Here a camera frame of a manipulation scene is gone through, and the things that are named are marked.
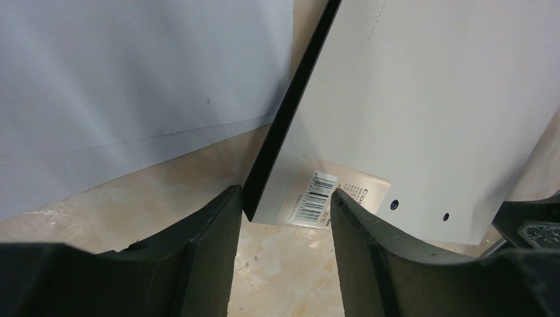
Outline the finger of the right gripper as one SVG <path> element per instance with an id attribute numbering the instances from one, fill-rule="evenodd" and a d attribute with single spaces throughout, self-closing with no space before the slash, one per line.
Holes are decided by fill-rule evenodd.
<path id="1" fill-rule="evenodd" d="M 493 219 L 501 235 L 483 257 L 511 249 L 559 250 L 559 192 L 536 201 L 506 201 Z"/>

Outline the grey black folder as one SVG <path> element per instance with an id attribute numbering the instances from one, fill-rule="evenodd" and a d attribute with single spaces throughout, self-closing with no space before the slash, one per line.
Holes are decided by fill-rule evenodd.
<path id="1" fill-rule="evenodd" d="M 329 1 L 243 209 L 328 229 L 340 189 L 421 240 L 476 245 L 558 107 L 558 1 Z"/>

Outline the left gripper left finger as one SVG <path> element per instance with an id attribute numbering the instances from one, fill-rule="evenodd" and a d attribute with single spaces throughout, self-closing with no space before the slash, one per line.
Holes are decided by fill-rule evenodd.
<path id="1" fill-rule="evenodd" d="M 122 251 L 1 245 L 2 316 L 226 316 L 242 188 Z"/>

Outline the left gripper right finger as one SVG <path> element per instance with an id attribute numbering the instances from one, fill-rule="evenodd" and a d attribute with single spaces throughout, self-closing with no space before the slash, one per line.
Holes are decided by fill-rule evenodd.
<path id="1" fill-rule="evenodd" d="M 332 195 L 346 316 L 558 316 L 559 251 L 510 248 L 473 258 L 439 248 Z"/>

